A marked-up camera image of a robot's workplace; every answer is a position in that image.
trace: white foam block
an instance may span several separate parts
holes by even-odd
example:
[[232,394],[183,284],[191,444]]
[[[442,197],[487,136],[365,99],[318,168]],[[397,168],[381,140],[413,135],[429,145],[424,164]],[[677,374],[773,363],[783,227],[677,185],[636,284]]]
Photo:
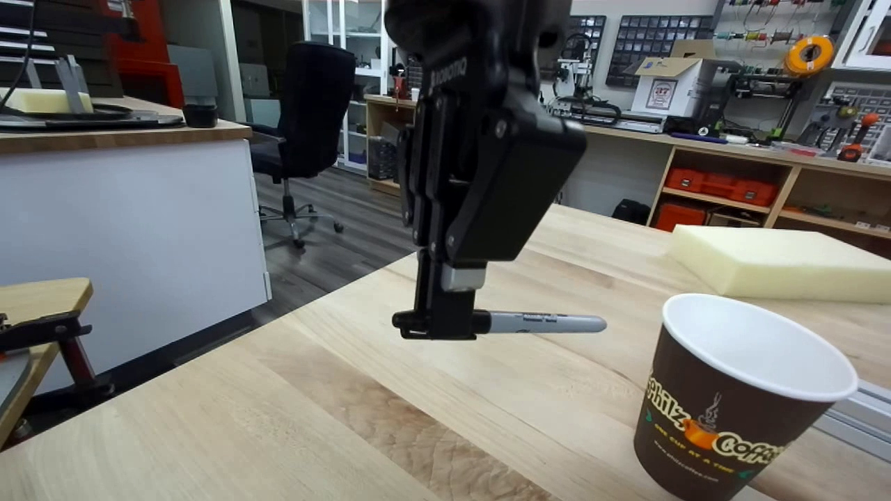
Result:
[[[84,111],[93,111],[93,100],[86,92],[81,92]],[[70,114],[63,89],[15,89],[9,108],[23,114]]]
[[672,252],[718,296],[891,305],[891,261],[815,232],[677,227]]

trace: cable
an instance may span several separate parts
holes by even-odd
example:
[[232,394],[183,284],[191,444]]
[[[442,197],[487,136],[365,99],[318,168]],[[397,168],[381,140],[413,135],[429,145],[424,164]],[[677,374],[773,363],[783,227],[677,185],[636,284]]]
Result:
[[0,108],[5,108],[5,103],[12,100],[12,96],[19,89],[23,83],[23,76],[30,64],[30,51],[33,51],[33,30],[37,30],[37,0],[30,0],[30,21],[29,21],[29,44],[26,44],[26,60],[23,60],[23,67],[16,74],[16,79],[9,83],[5,96],[0,99]]

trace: floor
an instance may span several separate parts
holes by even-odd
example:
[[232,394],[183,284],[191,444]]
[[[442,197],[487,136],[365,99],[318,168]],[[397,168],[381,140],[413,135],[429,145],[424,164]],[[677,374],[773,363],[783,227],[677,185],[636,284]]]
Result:
[[[262,207],[282,207],[282,185],[258,179],[255,189]],[[262,323],[413,254],[397,197],[371,189],[360,175],[329,170],[315,181],[293,181],[293,195],[297,204],[315,204],[321,221],[304,238],[306,246],[297,249],[287,241],[289,227],[268,216],[265,241],[274,300],[254,312]]]
[[[282,207],[282,185],[262,175],[255,179],[255,192],[262,207]],[[271,305],[104,374],[104,388],[86,398],[63,389],[33,398],[16,441],[29,441],[105,401],[108,388],[115,388],[115,394],[140,388],[175,366],[413,254],[409,232],[400,224],[397,195],[374,189],[361,175],[329,170],[313,181],[293,181],[293,195],[297,204],[315,204],[321,221],[304,238],[306,246],[293,246],[289,227],[282,218],[268,216],[262,232],[274,281]]]

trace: cup logo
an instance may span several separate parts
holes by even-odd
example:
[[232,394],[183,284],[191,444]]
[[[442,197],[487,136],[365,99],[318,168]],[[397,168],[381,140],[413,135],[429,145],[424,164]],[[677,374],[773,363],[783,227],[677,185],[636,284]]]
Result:
[[722,394],[716,394],[714,403],[698,415],[698,420],[684,423],[684,437],[701,451],[716,451],[718,419],[722,419]]
[[716,394],[714,403],[694,420],[688,410],[656,381],[647,385],[648,403],[698,451],[714,451],[743,466],[768,466],[780,456],[780,445],[751,444],[736,433],[718,433],[722,395]]

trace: chair backrest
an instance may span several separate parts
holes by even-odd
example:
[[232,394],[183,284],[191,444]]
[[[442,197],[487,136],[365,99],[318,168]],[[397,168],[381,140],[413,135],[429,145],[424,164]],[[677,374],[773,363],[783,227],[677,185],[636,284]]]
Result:
[[356,81],[356,57],[331,44],[296,44],[282,92],[282,175],[313,179],[336,163],[342,114]]

